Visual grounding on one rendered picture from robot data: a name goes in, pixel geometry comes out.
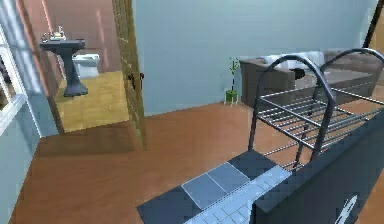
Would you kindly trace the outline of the white pillow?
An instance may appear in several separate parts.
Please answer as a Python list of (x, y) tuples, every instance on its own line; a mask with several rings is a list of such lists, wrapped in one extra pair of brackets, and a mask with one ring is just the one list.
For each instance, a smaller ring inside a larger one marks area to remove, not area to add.
[[(314, 64), (316, 64), (318, 67), (323, 65), (325, 63), (325, 56), (324, 53), (321, 51), (306, 51), (306, 52), (296, 52), (296, 55), (301, 58), (307, 58), (310, 61), (312, 61)], [(277, 55), (268, 55), (268, 56), (261, 56), (261, 59), (264, 60), (265, 64), (272, 64), (277, 59), (283, 57), (283, 54), (277, 54)], [(309, 67), (298, 61), (298, 60), (287, 60), (277, 65), (277, 68), (282, 69), (294, 69), (299, 68), (303, 70), (308, 70)]]

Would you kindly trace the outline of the green potted house plant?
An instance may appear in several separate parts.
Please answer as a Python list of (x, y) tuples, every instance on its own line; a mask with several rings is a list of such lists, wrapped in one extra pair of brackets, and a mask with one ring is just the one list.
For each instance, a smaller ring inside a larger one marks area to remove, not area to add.
[(234, 89), (234, 86), (235, 86), (235, 74), (239, 66), (240, 66), (239, 59), (231, 58), (230, 72), (232, 75), (232, 85), (231, 85), (231, 89), (227, 90), (225, 93), (225, 102), (230, 103), (231, 105), (238, 103), (238, 94), (237, 94), (237, 91)]

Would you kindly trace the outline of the white toilet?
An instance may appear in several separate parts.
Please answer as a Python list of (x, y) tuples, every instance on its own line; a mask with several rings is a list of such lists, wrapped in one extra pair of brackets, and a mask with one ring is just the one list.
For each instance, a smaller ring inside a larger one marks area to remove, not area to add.
[(99, 75), (100, 56), (98, 54), (78, 54), (72, 59), (80, 79), (95, 78)]

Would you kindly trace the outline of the dark pedestal sink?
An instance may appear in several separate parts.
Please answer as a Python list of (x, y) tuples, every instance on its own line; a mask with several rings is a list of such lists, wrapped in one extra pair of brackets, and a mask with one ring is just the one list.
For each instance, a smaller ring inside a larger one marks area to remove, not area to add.
[(61, 28), (59, 34), (60, 36), (57, 37), (54, 32), (45, 32), (41, 36), (39, 47), (41, 50), (52, 52), (62, 59), (67, 83), (63, 96), (75, 97), (86, 95), (88, 88), (81, 83), (73, 62), (73, 55), (79, 50), (84, 49), (86, 42), (84, 39), (66, 39)]

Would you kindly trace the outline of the brown wooden room door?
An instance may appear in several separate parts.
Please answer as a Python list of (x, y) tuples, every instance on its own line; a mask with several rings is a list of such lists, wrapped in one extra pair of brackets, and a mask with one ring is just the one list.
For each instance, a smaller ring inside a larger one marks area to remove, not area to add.
[[(129, 120), (132, 122), (140, 145), (144, 147), (146, 145), (146, 131), (142, 89), (140, 89), (138, 77), (140, 68), (136, 44), (133, 0), (112, 0), (112, 6)], [(136, 90), (132, 88), (131, 82), (128, 80), (130, 73), (134, 73), (136, 76)]]

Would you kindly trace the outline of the brown sofa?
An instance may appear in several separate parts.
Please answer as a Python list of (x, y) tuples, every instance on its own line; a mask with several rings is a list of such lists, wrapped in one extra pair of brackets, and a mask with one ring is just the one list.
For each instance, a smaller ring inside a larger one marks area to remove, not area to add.
[[(310, 68), (304, 70), (306, 75), (302, 79), (296, 80), (293, 69), (275, 66), (268, 71), (270, 65), (265, 64), (261, 56), (240, 61), (241, 101), (245, 105), (253, 107), (257, 90), (261, 96), (271, 94), (269, 100), (279, 105), (312, 96), (317, 77)], [(354, 52), (327, 65), (323, 74), (330, 87), (369, 97), (383, 72), (384, 60), (369, 53)]]

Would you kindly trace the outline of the dark grey open laptop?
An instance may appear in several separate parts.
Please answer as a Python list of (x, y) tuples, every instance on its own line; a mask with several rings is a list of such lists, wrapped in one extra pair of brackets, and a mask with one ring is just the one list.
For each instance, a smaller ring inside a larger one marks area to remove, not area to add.
[(144, 224), (354, 224), (384, 169), (384, 111), (295, 171), (244, 152), (137, 207)]

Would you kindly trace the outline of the white framed window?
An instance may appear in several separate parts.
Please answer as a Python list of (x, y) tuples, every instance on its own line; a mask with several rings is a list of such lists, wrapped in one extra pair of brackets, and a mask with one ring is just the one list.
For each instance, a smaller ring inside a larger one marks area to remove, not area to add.
[(15, 91), (14, 95), (9, 92), (8, 85), (5, 82), (0, 69), (0, 90), (3, 91), (7, 99), (7, 104), (0, 109), (0, 135), (2, 135), (23, 105), (27, 102), (27, 95), (22, 84), (18, 68), (15, 64), (10, 45), (8, 44), (3, 27), (0, 25), (0, 66), (4, 62), (10, 83)]

